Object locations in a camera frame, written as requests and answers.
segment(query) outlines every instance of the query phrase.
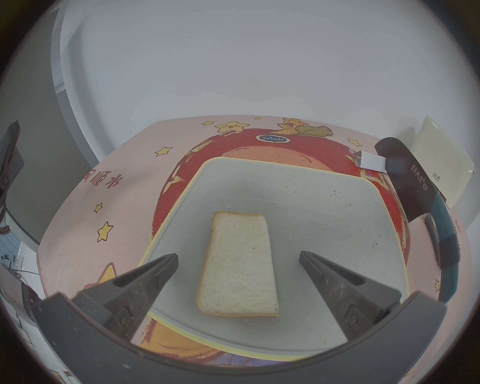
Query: yellow star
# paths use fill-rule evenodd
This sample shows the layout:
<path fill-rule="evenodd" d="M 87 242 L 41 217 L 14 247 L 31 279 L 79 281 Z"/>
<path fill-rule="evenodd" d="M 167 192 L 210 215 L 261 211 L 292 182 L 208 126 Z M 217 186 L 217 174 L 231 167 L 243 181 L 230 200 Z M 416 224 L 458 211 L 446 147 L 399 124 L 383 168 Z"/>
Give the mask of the yellow star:
<path fill-rule="evenodd" d="M 98 283 L 102 284 L 106 281 L 109 281 L 110 279 L 113 279 L 114 277 L 117 277 L 117 272 L 115 271 L 115 267 L 113 266 L 113 263 L 110 263 L 107 265 L 103 273 L 100 275 L 100 279 L 98 279 Z"/>
<path fill-rule="evenodd" d="M 94 211 L 95 213 L 98 213 L 98 211 L 103 208 L 102 204 L 103 204 L 103 203 L 97 204 L 96 207 L 95 207 L 95 209 L 94 209 L 93 211 Z"/>
<path fill-rule="evenodd" d="M 109 225 L 108 221 L 106 221 L 103 227 L 97 231 L 98 239 L 96 241 L 97 242 L 100 242 L 101 240 L 107 241 L 108 233 L 112 230 L 112 228 L 113 228 L 113 225 Z"/>
<path fill-rule="evenodd" d="M 172 177 L 173 179 L 170 180 L 166 185 L 165 185 L 165 189 L 163 190 L 163 193 L 165 193 L 166 191 L 168 191 L 168 189 L 172 186 L 172 184 L 177 184 L 179 183 L 180 181 L 184 181 L 180 176 L 177 176 L 177 172 L 179 171 L 180 169 L 180 166 L 178 166 L 172 173 Z"/>
<path fill-rule="evenodd" d="M 117 271 L 115 271 L 115 266 L 113 265 L 113 263 L 108 263 L 107 267 L 100 275 L 98 281 L 96 283 L 87 284 L 84 289 L 94 287 L 97 284 L 102 284 L 106 281 L 109 281 L 110 279 L 113 279 L 114 277 L 117 277 Z"/>
<path fill-rule="evenodd" d="M 237 131 L 242 132 L 243 127 L 248 127 L 250 124 L 240 124 L 237 121 L 229 121 L 227 124 L 216 125 L 215 128 L 218 128 L 218 132 L 226 132 L 226 131 Z"/>
<path fill-rule="evenodd" d="M 162 149 L 160 149 L 159 151 L 156 151 L 156 156 L 155 157 L 158 157 L 158 156 L 161 156 L 161 155 L 166 155 L 168 153 L 168 151 L 170 149 L 172 149 L 173 147 L 163 147 Z"/>
<path fill-rule="evenodd" d="M 348 142 L 349 143 L 352 143 L 353 145 L 357 146 L 357 147 L 363 147 L 362 144 L 360 144 L 357 140 L 353 140 L 353 139 L 348 139 Z"/>
<path fill-rule="evenodd" d="M 295 125 L 296 127 L 299 127 L 301 125 L 309 125 L 309 123 L 306 123 L 300 119 L 289 119 L 288 117 L 284 117 L 283 118 L 283 122 L 285 124 L 293 124 Z"/>

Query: knife handle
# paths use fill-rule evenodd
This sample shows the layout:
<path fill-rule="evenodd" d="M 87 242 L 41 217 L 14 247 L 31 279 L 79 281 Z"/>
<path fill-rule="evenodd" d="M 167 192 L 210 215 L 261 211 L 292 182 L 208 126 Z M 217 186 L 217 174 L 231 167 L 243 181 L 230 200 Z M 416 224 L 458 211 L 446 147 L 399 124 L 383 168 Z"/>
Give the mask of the knife handle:
<path fill-rule="evenodd" d="M 425 215 L 425 223 L 442 273 L 438 300 L 447 302 L 455 294 L 458 285 L 460 247 L 450 214 L 439 193 L 435 196 L 431 212 Z"/>

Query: cartoon star character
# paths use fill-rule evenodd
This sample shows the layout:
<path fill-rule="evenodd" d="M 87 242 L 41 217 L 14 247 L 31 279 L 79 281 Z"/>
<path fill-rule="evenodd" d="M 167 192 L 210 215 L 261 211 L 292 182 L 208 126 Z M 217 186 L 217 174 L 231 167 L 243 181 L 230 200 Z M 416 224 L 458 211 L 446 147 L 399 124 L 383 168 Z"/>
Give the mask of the cartoon star character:
<path fill-rule="evenodd" d="M 320 127 L 310 126 L 300 119 L 283 118 L 283 123 L 277 124 L 281 130 L 273 131 L 271 133 L 281 135 L 296 135 L 296 136 L 311 136 L 311 137 L 327 137 L 333 136 L 333 132 L 325 125 Z"/>

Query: teal knife handle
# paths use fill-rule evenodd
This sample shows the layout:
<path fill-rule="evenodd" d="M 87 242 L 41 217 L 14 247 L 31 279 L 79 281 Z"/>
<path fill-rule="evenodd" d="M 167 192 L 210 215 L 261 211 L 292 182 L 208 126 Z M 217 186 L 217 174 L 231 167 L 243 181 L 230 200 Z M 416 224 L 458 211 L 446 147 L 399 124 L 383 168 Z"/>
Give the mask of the teal knife handle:
<path fill-rule="evenodd" d="M 438 265 L 441 269 L 441 283 L 438 300 L 449 301 L 458 285 L 458 263 L 460 247 L 452 219 L 439 193 L 435 196 L 430 215 L 434 219 L 438 237 Z"/>

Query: cable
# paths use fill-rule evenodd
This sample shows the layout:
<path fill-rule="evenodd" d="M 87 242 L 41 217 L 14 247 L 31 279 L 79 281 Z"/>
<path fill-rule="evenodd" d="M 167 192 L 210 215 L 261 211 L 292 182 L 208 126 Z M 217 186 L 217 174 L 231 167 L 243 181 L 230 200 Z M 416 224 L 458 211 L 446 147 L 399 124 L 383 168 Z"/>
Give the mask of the cable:
<path fill-rule="evenodd" d="M 9 269 L 9 270 L 11 270 L 11 271 L 15 271 L 15 272 L 27 272 L 27 273 L 33 273 L 33 274 L 35 274 L 35 275 L 39 275 L 39 276 L 40 276 L 40 274 L 38 274 L 37 272 L 24 271 L 24 270 L 22 270 L 22 269 Z"/>

